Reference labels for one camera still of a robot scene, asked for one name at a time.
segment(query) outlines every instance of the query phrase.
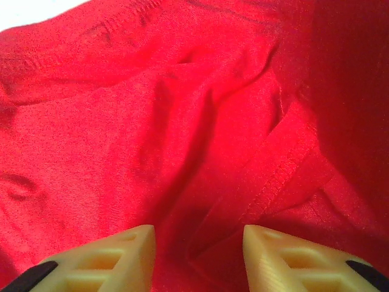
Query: seam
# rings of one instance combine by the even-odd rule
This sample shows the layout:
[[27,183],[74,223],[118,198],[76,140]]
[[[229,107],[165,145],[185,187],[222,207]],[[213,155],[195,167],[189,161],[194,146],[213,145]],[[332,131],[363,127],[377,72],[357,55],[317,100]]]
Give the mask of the seam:
[[267,189],[275,189],[274,197],[267,203],[266,207],[263,208],[263,212],[267,210],[270,204],[278,198],[280,192],[283,190],[286,183],[292,178],[293,173],[295,173],[304,160],[306,155],[312,151],[314,148],[314,144],[312,141],[310,142],[308,147],[303,147],[301,149],[301,145],[303,144],[302,139],[298,139],[295,147],[287,153],[287,158],[280,162],[277,168],[273,171],[271,177],[266,181],[262,189],[255,195],[254,199],[248,204],[243,214],[239,217],[238,224],[244,223],[247,220],[247,217],[250,216],[251,210],[258,204],[261,197],[263,197],[263,193]]
[[82,32],[72,37],[65,44],[59,44],[49,50],[38,52],[36,54],[25,53],[13,55],[12,53],[0,52],[0,61],[3,62],[0,68],[9,69],[13,68],[17,71],[29,71],[39,68],[48,68],[64,63],[66,60],[72,58],[72,55],[65,54],[65,57],[61,57],[62,52],[67,52],[67,48],[71,44],[76,43],[79,37],[87,33],[89,30],[97,26],[102,26],[105,31],[98,31],[95,36],[100,37],[104,33],[114,33],[121,27],[133,21],[133,17],[141,17],[145,13],[152,9],[159,7],[163,0],[135,0],[130,5],[125,6],[121,11],[114,15],[104,17],[102,20],[98,20],[83,29]]

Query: red cloth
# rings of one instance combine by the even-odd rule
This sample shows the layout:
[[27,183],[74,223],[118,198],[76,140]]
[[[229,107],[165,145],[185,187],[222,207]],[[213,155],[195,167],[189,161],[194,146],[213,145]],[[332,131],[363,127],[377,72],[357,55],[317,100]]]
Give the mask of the red cloth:
[[0,287],[139,224],[153,291],[247,291],[245,224],[388,275],[388,11],[92,0],[0,33]]

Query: red t-shirt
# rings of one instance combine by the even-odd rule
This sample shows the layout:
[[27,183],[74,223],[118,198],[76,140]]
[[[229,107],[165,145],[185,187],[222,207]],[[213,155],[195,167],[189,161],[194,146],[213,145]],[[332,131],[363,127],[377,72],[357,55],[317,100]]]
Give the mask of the red t-shirt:
[[246,291],[243,226],[389,274],[388,3],[92,0],[0,33],[0,287],[153,224],[153,291]]

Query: black rubber pad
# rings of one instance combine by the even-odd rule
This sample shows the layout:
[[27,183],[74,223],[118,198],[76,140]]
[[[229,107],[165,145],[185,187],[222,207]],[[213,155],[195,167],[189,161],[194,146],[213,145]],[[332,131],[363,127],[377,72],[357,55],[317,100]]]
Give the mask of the black rubber pad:
[[17,277],[1,292],[29,292],[37,286],[48,274],[58,266],[57,262],[51,261],[33,266]]
[[355,262],[353,260],[348,260],[346,263],[361,277],[365,278],[366,281],[369,281],[369,283],[376,287],[380,292],[389,292],[389,279],[374,269],[372,266]]

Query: yellow plastic piece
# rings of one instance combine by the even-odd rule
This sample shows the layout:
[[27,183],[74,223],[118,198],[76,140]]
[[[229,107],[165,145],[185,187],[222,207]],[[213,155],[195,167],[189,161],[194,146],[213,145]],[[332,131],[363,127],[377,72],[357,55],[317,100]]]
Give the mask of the yellow plastic piece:
[[347,264],[364,260],[261,226],[244,229],[250,292],[377,292]]
[[151,225],[53,255],[58,266],[31,292],[150,292],[155,259]]

